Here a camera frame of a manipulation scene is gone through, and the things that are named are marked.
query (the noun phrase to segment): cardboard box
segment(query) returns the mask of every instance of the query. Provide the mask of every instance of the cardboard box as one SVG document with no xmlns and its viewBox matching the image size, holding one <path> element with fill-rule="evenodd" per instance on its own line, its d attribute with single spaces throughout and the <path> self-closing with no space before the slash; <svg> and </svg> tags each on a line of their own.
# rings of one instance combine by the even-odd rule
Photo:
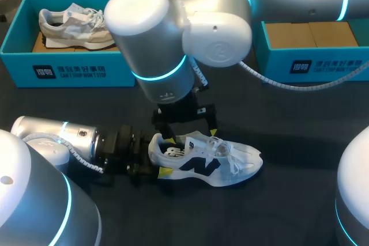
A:
<svg viewBox="0 0 369 246">
<path fill-rule="evenodd" d="M 23 0 L 0 48 L 0 57 L 19 88 L 134 86 L 135 78 L 117 48 L 49 50 L 42 44 L 39 12 L 63 11 L 71 3 L 104 10 L 109 0 Z"/>
<path fill-rule="evenodd" d="M 260 72 L 282 83 L 329 82 L 369 60 L 369 20 L 253 26 Z M 350 81 L 369 80 L 365 70 Z"/>
</svg>

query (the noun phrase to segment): blue shoebox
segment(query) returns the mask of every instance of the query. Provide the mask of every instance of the blue shoebox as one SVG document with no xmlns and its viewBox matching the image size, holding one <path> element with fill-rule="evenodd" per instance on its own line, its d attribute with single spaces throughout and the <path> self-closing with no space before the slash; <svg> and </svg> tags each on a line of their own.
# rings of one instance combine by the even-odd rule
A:
<svg viewBox="0 0 369 246">
<path fill-rule="evenodd" d="M 329 82 L 349 74 L 369 60 L 369 20 L 348 25 L 357 47 L 272 48 L 266 23 L 255 24 L 254 49 L 261 74 L 282 83 Z M 350 81 L 368 80 L 369 70 L 364 70 Z"/>
<path fill-rule="evenodd" d="M 40 32 L 41 9 L 63 11 L 76 3 L 104 10 L 108 1 L 23 0 L 0 48 L 0 57 L 17 87 L 134 86 L 134 76 L 119 51 L 32 53 Z"/>
</svg>

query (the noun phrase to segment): n logo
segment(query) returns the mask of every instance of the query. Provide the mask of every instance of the n logo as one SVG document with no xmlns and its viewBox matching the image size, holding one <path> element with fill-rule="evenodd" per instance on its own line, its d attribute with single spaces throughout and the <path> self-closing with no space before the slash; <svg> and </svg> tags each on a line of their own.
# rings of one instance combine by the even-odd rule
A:
<svg viewBox="0 0 369 246">
<path fill-rule="evenodd" d="M 191 169 L 195 169 L 195 173 L 204 175 L 206 177 L 209 177 L 215 169 L 217 169 L 220 166 L 220 162 L 218 159 L 214 158 L 208 166 L 205 166 L 206 158 L 192 158 L 188 162 L 186 162 L 184 165 L 182 165 L 179 169 L 183 171 L 189 171 Z"/>
</svg>

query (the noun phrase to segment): shoelace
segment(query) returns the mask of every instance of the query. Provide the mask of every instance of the shoelace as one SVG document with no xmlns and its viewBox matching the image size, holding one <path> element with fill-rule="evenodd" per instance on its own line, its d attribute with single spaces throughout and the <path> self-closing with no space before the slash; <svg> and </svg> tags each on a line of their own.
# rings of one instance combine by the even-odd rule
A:
<svg viewBox="0 0 369 246">
<path fill-rule="evenodd" d="M 208 145 L 208 149 L 215 152 L 216 157 L 226 156 L 228 158 L 232 174 L 237 174 L 243 168 L 246 161 L 244 160 L 244 157 L 233 153 L 233 144 L 217 137 L 210 137 L 206 143 Z"/>
<path fill-rule="evenodd" d="M 87 16 L 90 17 L 90 20 L 84 22 L 83 24 L 92 23 L 94 28 L 99 28 L 105 26 L 103 11 L 87 8 L 85 11 L 88 12 Z"/>
</svg>

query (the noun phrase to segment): white sneaker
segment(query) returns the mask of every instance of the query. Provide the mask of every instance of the white sneaker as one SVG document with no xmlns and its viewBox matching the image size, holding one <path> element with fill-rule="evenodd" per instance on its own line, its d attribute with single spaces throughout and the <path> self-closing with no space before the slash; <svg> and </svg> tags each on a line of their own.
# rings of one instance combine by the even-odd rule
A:
<svg viewBox="0 0 369 246">
<path fill-rule="evenodd" d="M 211 186 L 223 187 L 244 181 L 263 164 L 260 152 L 241 143 L 207 137 L 196 131 L 176 137 L 176 143 L 156 134 L 149 144 L 149 157 L 159 165 L 159 178 L 199 178 Z"/>
<path fill-rule="evenodd" d="M 84 9 L 75 3 L 62 12 L 42 9 L 39 24 L 48 48 L 82 46 L 99 50 L 114 44 L 105 25 L 103 12 Z"/>
</svg>

